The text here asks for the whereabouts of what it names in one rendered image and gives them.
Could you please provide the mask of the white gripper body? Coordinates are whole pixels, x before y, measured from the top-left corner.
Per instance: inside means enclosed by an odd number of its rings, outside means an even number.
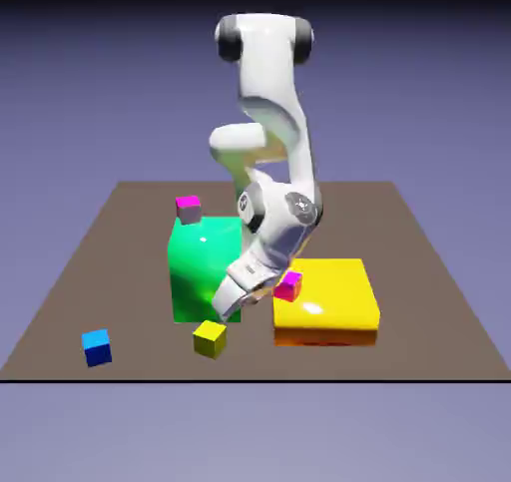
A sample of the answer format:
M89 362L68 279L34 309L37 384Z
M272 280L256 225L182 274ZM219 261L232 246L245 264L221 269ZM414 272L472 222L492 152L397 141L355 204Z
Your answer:
M256 304L259 300L259 295L245 291L229 275L226 275L212 299L212 307L220 322L228 322L239 308Z

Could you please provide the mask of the small yellow cube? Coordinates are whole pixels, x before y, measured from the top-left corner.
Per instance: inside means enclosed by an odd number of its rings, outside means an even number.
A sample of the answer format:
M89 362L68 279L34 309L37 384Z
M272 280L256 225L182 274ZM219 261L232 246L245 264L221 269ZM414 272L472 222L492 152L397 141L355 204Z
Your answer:
M227 327L205 320L193 332L194 352L217 359L227 345Z

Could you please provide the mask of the small magenta cube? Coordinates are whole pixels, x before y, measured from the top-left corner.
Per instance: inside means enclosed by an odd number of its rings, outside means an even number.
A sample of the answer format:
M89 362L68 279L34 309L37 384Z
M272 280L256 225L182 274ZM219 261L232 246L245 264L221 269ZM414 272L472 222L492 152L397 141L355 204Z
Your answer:
M199 223L202 219L202 205L198 196L176 197L177 218L182 225Z
M301 291L302 273L294 270L288 270L273 289L274 298L294 302Z

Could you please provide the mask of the small blue cube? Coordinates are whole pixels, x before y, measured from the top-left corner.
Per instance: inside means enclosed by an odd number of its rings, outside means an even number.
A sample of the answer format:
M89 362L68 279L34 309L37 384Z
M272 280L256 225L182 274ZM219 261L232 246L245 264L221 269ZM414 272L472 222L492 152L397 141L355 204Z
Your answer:
M112 361L110 336L106 328L83 333L82 347L89 367Z

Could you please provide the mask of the large green box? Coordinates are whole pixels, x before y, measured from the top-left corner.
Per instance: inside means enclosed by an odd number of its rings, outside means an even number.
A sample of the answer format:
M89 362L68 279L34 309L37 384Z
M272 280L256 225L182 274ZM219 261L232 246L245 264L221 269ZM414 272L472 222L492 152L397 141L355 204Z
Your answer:
M174 322L218 319L212 300L227 267L240 256L241 244L238 218L204 216L189 225L175 220L168 242Z

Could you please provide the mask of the large yellow box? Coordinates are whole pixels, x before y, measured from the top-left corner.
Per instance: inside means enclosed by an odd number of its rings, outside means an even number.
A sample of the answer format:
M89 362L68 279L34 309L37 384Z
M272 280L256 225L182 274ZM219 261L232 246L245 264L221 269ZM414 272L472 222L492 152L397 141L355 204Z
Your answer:
M272 296L277 346L372 346L380 309L360 258L297 258L302 273L294 302Z

